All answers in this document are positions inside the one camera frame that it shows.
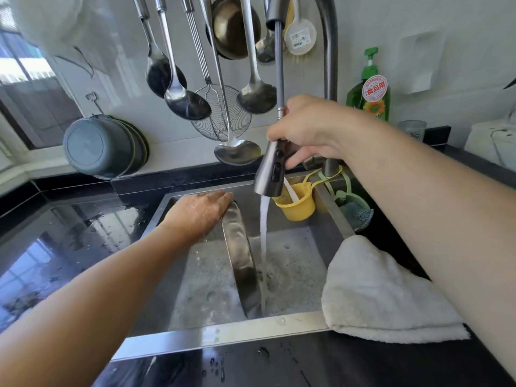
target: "white label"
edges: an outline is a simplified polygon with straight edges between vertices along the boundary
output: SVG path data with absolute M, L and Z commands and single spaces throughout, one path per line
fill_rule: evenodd
M 305 28 L 304 30 L 298 31 L 298 32 L 294 32 L 291 35 L 291 42 L 292 42 L 292 47 L 294 49 L 297 49 L 298 47 L 303 47 L 305 45 L 312 43 L 312 41 L 310 40 L 310 32 L 308 32 L 307 28 Z
M 382 75 L 369 77 L 362 87 L 362 96 L 368 102 L 377 102 L 387 92 L 387 79 Z

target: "sink rim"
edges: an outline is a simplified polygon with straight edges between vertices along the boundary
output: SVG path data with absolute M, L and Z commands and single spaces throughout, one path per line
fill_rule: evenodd
M 305 177 L 310 171 L 286 175 L 287 178 Z M 313 175 L 312 182 L 319 178 Z M 251 181 L 235 182 L 220 186 L 210 186 L 199 189 L 183 190 L 166 194 L 152 216 L 142 238 L 148 235 L 158 224 L 172 198 L 186 194 L 198 194 L 220 189 L 248 186 Z M 344 215 L 333 202 L 324 184 L 317 185 L 315 190 L 328 210 L 333 222 L 344 239 L 354 235 L 354 232 L 344 218 Z M 128 337 L 120 345 L 111 361 L 122 361 L 159 354 L 173 353 L 200 349 L 211 346 L 228 345 L 259 339 L 277 338 L 297 334 L 326 331 L 322 310 L 301 312 L 296 314 L 278 315 L 266 318 L 248 319 L 222 325 L 210 325 L 186 330 L 166 331 L 146 335 Z

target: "yellow plastic basket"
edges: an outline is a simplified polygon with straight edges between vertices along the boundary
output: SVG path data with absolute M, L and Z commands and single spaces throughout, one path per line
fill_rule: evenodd
M 278 207 L 281 208 L 288 220 L 302 221 L 306 220 L 308 217 L 313 215 L 313 213 L 315 212 L 315 202 L 312 196 L 313 188 L 317 186 L 319 183 L 325 182 L 328 179 L 331 179 L 334 176 L 339 175 L 342 171 L 342 167 L 339 167 L 339 170 L 335 175 L 326 178 L 325 180 L 317 181 L 314 183 L 308 182 L 308 178 L 319 171 L 320 169 L 311 172 L 310 174 L 306 175 L 303 182 L 292 185 L 292 189 L 299 197 L 299 201 L 292 202 L 292 198 L 288 194 L 288 190 L 285 187 L 285 185 L 283 185 L 281 195 L 279 197 L 273 197 L 274 202 Z

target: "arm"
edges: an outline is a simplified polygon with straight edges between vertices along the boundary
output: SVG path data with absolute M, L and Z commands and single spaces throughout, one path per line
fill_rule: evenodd
M 102 260 L 0 335 L 2 385 L 91 385 L 178 251 L 215 226 L 233 195 L 186 195 L 144 239 Z
M 364 111 L 303 95 L 268 130 L 344 159 L 428 275 L 516 378 L 516 191 Z

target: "forearm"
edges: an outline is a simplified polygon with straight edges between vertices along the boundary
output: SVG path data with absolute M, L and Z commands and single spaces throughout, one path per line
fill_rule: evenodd
M 429 276 L 516 376 L 516 192 L 353 113 L 342 156 Z
M 91 385 L 185 241 L 158 227 L 36 306 L 0 335 L 3 384 Z

